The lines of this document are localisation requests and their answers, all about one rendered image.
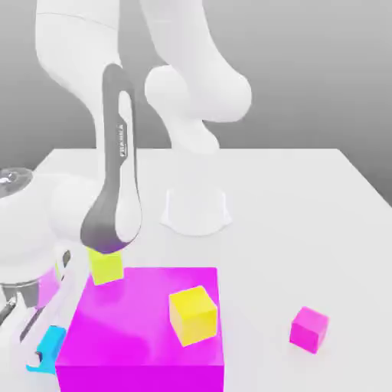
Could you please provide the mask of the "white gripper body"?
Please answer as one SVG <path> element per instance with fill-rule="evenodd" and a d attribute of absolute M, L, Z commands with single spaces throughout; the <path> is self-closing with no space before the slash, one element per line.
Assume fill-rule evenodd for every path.
<path fill-rule="evenodd" d="M 34 352 L 51 325 L 67 328 L 87 281 L 87 271 L 65 273 L 57 294 L 43 308 L 40 315 L 27 309 L 20 300 L 2 323 L 2 364 L 32 363 Z"/>

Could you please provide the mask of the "small magenta cube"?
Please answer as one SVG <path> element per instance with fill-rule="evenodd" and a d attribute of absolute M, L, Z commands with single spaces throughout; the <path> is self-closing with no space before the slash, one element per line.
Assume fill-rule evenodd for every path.
<path fill-rule="evenodd" d="M 316 354 L 324 341 L 328 323 L 328 316 L 303 306 L 292 320 L 289 342 Z"/>

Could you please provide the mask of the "large magenta box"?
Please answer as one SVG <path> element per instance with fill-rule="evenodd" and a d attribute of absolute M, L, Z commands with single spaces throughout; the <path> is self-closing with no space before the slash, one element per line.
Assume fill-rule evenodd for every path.
<path fill-rule="evenodd" d="M 170 294 L 195 286 L 219 302 L 214 267 L 88 277 L 55 364 L 60 392 L 224 392 L 222 334 L 184 347 L 169 321 Z"/>

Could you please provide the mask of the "small lime yellow cube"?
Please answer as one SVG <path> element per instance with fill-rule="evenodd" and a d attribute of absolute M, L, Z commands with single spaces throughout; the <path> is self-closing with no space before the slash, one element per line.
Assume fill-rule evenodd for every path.
<path fill-rule="evenodd" d="M 110 283 L 124 277 L 122 253 L 100 253 L 87 249 L 90 273 L 96 286 Z"/>

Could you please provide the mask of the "small cyan cube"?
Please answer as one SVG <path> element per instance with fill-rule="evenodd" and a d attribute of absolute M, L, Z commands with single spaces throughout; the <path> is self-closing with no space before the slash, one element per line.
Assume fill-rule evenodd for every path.
<path fill-rule="evenodd" d="M 39 359 L 39 365 L 34 367 L 27 364 L 25 366 L 27 371 L 56 374 L 55 363 L 66 334 L 67 330 L 65 328 L 50 325 L 35 351 L 35 354 Z"/>

